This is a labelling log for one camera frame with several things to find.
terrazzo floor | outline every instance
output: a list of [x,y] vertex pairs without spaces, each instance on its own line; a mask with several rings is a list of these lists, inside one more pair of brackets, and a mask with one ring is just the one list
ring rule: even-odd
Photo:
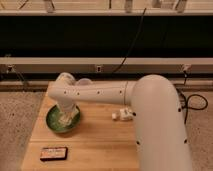
[[[195,171],[213,171],[213,92],[204,95],[209,106],[204,111],[189,111],[188,140]],[[43,92],[0,92],[0,171],[19,171]],[[200,100],[193,98],[193,106]]]
[[0,171],[19,171],[43,92],[0,92]]

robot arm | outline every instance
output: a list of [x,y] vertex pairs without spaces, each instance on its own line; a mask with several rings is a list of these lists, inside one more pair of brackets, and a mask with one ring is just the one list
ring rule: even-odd
[[66,107],[73,100],[131,105],[140,171],[193,170],[178,94],[164,77],[77,86],[70,74],[62,73],[49,96]]
[[61,103],[70,103],[74,100],[130,105],[131,93],[135,83],[135,81],[120,81],[105,84],[74,85],[74,78],[67,73],[62,73],[50,88],[48,95]]

black panel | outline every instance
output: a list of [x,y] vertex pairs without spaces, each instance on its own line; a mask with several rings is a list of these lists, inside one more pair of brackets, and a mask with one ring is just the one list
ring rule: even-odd
[[[140,16],[1,16],[0,56],[122,57]],[[130,56],[213,57],[213,17],[146,16]]]

green bowl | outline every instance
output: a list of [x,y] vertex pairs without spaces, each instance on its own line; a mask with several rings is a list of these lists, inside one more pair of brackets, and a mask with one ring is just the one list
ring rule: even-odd
[[73,118],[70,125],[63,126],[61,123],[59,123],[59,118],[61,116],[61,112],[57,105],[53,106],[47,113],[46,116],[46,124],[47,126],[55,133],[65,133],[72,130],[80,121],[80,110],[76,106],[77,114]]

wooden table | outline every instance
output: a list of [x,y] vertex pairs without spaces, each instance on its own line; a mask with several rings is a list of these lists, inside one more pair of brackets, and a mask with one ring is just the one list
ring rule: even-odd
[[[79,125],[69,133],[55,134],[45,117],[55,104],[47,94],[36,120],[22,164],[22,171],[138,171],[133,123],[112,121],[119,105],[78,103]],[[67,146],[65,161],[41,162],[43,147]]]

